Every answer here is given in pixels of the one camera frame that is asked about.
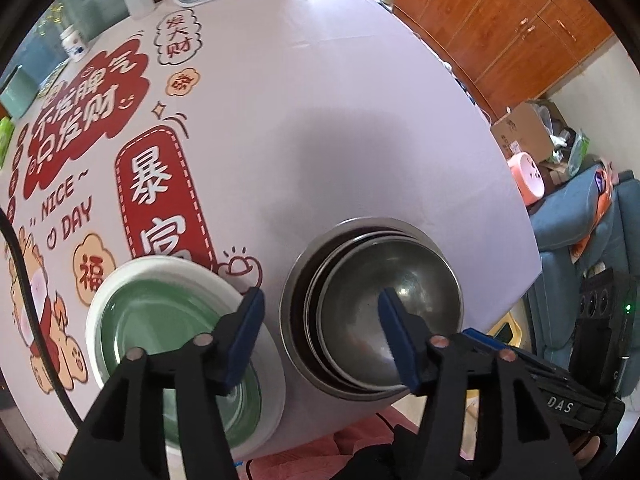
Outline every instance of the cartoon tiger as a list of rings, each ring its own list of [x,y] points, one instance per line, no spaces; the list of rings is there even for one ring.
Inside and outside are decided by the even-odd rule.
[[[53,297],[52,291],[49,290],[49,279],[44,267],[44,258],[40,254],[38,246],[33,242],[33,235],[25,236],[24,227],[21,227],[18,232],[18,241],[20,242],[20,248],[27,267],[31,294],[33,295],[33,302],[47,351],[60,382],[66,390],[73,390],[74,380],[86,383],[89,375],[78,342],[71,336],[66,335],[65,332],[68,325],[65,302],[57,291],[55,292],[55,297]],[[14,322],[18,327],[24,344],[31,351],[31,370],[38,382],[38,386],[44,393],[49,394],[53,390],[53,386],[45,370],[42,356],[38,351],[27,319],[12,258],[9,259],[9,273],[12,280],[11,297],[14,302]]]

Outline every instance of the white wall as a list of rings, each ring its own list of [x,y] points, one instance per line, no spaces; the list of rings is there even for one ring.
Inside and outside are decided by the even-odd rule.
[[[550,98],[591,139],[590,153],[640,177],[640,75],[619,41]]]

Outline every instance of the cardboard box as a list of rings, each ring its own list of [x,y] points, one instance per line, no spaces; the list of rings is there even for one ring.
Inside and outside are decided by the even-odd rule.
[[[566,162],[560,162],[560,164],[545,162],[541,166],[548,169],[549,176],[556,186],[561,186],[565,182],[569,182],[571,180],[569,165]]]
[[[537,163],[549,158],[554,150],[545,125],[529,103],[520,104],[501,118],[491,127],[491,133],[507,160],[526,152]]]
[[[537,105],[545,106],[547,110],[549,110],[549,115],[551,116],[551,122],[554,126],[554,134],[558,135],[564,128],[567,127],[567,123],[564,120],[564,117],[560,113],[558,106],[549,99],[535,99],[533,101],[528,101],[529,103],[535,103]]]

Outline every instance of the green plate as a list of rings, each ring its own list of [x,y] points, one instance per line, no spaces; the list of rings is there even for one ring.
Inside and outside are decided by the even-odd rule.
[[[98,340],[102,345],[103,369],[110,375],[127,349],[144,348],[157,354],[180,348],[189,339],[210,332],[226,312],[221,305],[207,303],[188,288],[158,280],[133,280],[121,286],[102,313]],[[242,382],[218,407],[231,448],[247,440],[260,419],[262,399],[254,369],[249,366]],[[164,434],[179,448],[175,390],[164,391]]]

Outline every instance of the pink cloth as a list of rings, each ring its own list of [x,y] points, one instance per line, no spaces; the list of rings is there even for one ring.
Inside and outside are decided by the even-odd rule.
[[[363,447],[391,443],[391,428],[398,424],[414,433],[418,431],[415,424],[389,406],[337,433],[282,453],[249,460],[239,473],[246,480],[328,480]]]

